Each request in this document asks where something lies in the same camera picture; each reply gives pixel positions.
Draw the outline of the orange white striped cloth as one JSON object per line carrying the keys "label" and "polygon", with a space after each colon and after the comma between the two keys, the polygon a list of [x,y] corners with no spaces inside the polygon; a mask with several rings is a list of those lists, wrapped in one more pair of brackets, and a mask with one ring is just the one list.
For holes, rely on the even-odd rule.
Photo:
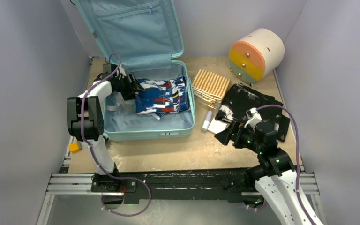
{"label": "orange white striped cloth", "polygon": [[210,105],[223,100],[229,84],[229,78],[205,69],[199,69],[192,79],[194,95]]}

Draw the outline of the blue red white patterned garment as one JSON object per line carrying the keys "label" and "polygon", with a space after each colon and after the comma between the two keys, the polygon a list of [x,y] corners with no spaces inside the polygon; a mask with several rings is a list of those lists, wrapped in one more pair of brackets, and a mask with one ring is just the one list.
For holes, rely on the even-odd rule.
{"label": "blue red white patterned garment", "polygon": [[170,80],[138,79],[141,90],[135,93],[135,108],[139,115],[160,119],[166,114],[178,114],[190,109],[186,77]]}

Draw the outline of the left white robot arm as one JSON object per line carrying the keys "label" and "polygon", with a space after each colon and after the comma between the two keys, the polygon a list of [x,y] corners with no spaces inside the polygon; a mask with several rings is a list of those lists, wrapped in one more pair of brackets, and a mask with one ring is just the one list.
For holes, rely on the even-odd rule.
{"label": "left white robot arm", "polygon": [[68,132],[88,148],[96,167],[94,177],[104,177],[103,186],[110,192],[117,191],[123,180],[146,185],[136,177],[121,177],[105,145],[101,102],[125,87],[120,82],[133,84],[135,80],[131,80],[125,72],[114,71],[94,81],[84,93],[66,101]]}

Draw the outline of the black white patterned garment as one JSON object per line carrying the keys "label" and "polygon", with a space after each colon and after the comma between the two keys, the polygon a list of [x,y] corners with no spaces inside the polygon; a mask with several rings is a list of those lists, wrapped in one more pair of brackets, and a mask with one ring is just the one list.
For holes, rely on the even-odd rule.
{"label": "black white patterned garment", "polygon": [[[226,93],[215,116],[216,120],[231,123],[233,120],[247,122],[247,111],[265,105],[279,105],[283,103],[274,96],[262,94],[242,83],[234,84]],[[274,125],[277,139],[284,142],[287,138],[290,119],[282,114],[282,109],[269,107],[259,110],[262,121]]]}

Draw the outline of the small gold capped bottle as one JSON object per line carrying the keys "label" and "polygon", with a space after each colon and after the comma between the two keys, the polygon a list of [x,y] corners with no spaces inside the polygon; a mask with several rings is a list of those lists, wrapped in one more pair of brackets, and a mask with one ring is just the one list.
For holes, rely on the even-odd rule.
{"label": "small gold capped bottle", "polygon": [[216,104],[209,104],[209,103],[206,103],[206,102],[201,102],[201,101],[198,101],[197,102],[197,105],[204,108],[204,109],[207,109],[207,110],[217,110],[219,105],[216,105]]}

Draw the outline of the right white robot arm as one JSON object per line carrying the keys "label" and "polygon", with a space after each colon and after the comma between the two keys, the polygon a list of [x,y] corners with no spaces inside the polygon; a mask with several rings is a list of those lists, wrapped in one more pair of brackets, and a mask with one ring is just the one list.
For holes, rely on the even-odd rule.
{"label": "right white robot arm", "polygon": [[283,225],[321,225],[300,185],[300,169],[278,146],[277,132],[269,122],[255,125],[233,122],[215,134],[223,145],[233,141],[237,149],[257,154],[259,164],[246,170],[244,184],[257,190]]}

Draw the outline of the lavender white tube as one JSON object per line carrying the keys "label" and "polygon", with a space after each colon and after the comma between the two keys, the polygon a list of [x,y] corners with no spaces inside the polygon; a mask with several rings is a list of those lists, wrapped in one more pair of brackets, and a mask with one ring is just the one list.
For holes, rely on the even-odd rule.
{"label": "lavender white tube", "polygon": [[210,122],[212,120],[212,115],[213,115],[213,111],[212,110],[208,110],[207,113],[206,113],[206,116],[204,118],[204,121],[202,123],[202,127],[201,127],[201,130],[203,132],[206,132],[208,130],[208,127],[210,125]]}

